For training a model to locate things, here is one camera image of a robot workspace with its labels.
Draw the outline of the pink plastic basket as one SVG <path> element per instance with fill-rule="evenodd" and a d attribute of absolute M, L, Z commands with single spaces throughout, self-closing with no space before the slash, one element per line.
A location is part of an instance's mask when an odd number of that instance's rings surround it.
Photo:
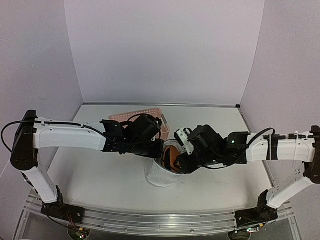
<path fill-rule="evenodd" d="M 141 118 L 143 115 L 146 115 L 146 119 L 149 122 L 159 125 L 159 121 L 161 122 L 160 133 L 155 136 L 156 139 L 159 139 L 159 136 L 162 140 L 166 141 L 169 139 L 170 127 L 168 121 L 165 118 L 162 110 L 160 108 L 148 108 L 136 111 L 128 111 L 117 114 L 112 114 L 108 117 L 111 121 L 116 121 L 119 123 L 122 122 L 135 122 L 138 118 Z"/>

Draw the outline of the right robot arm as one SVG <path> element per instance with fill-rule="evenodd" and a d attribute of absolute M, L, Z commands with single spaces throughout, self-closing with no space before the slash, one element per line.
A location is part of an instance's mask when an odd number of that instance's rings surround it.
<path fill-rule="evenodd" d="M 270 127 L 259 133 L 232 132 L 226 138 L 209 125 L 199 125 L 194 130 L 177 130 L 174 138 L 185 151 L 176 159 L 183 174 L 199 168 L 220 170 L 259 161 L 301 162 L 291 177 L 267 190 L 264 202 L 252 209 L 251 216 L 257 222 L 262 222 L 272 209 L 279 208 L 302 190 L 320 183 L 320 128 L 317 125 L 304 133 L 276 134 Z"/>

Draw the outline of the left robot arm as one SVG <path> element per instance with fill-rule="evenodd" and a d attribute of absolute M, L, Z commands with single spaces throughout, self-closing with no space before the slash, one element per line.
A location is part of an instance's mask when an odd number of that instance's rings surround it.
<path fill-rule="evenodd" d="M 140 113 L 124 122 L 103 119 L 96 126 L 87 123 L 49 120 L 28 110 L 18 125 L 10 162 L 31 183 L 48 211 L 57 219 L 67 214 L 61 192 L 43 168 L 39 153 L 43 149 L 75 148 L 103 153 L 134 154 L 156 159 L 161 156 L 162 120 Z"/>

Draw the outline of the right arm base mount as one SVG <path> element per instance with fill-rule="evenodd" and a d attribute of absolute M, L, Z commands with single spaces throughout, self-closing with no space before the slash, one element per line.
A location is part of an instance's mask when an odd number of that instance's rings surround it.
<path fill-rule="evenodd" d="M 260 194 L 256 207 L 237 210 L 235 212 L 234 216 L 237 229 L 266 224 L 278 219 L 278 209 L 267 205 L 268 192 L 268 190 L 265 190 Z"/>

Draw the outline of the orange black bra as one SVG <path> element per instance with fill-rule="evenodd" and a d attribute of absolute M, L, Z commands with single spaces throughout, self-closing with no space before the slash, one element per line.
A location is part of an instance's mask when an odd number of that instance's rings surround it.
<path fill-rule="evenodd" d="M 169 145 L 165 148 L 162 159 L 161 159 L 161 165 L 166 168 L 167 170 L 178 173 L 174 171 L 174 160 L 176 157 L 179 157 L 181 154 L 179 150 L 173 146 Z"/>

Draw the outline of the white mesh laundry bag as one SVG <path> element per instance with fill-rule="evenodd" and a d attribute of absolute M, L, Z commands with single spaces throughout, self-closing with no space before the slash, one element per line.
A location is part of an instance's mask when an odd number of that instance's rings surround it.
<path fill-rule="evenodd" d="M 180 154 L 186 152 L 177 140 L 169 139 L 164 142 L 163 151 L 161 153 L 160 158 L 149 160 L 145 164 L 144 175 L 146 180 L 150 184 L 160 188 L 167 188 L 173 186 L 184 175 L 182 172 L 175 173 L 170 170 L 167 170 L 165 167 L 162 166 L 161 160 L 163 158 L 163 154 L 167 146 L 176 147 L 179 150 Z"/>

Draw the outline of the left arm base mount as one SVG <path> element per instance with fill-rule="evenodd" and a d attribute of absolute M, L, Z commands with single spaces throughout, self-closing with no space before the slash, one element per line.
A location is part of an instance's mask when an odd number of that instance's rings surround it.
<path fill-rule="evenodd" d="M 41 213 L 51 218 L 81 224 L 83 221 L 85 209 L 80 206 L 64 203 L 63 195 L 58 186 L 57 200 L 53 203 L 42 203 Z"/>

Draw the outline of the aluminium front rail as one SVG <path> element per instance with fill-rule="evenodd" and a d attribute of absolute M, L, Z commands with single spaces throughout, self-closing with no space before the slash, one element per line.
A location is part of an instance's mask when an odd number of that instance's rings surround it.
<path fill-rule="evenodd" d="M 46 215 L 40 213 L 42 204 L 27 200 L 20 216 L 13 240 L 23 237 L 30 214 L 36 214 L 49 220 Z M 301 233 L 297 227 L 297 221 L 289 202 L 277 211 L 278 219 L 269 221 L 266 226 L 271 226 L 277 234 L 285 234 L 285 230 L 275 230 L 276 223 L 288 220 L 288 235 L 293 240 L 302 240 Z M 116 234 L 158 237 L 190 237 L 192 235 L 205 236 L 233 230 L 240 230 L 239 217 L 233 210 L 211 211 L 200 213 L 181 214 L 138 214 L 123 213 L 106 210 L 85 209 L 83 213 L 75 214 L 76 225 L 87 229 L 95 229 Z"/>

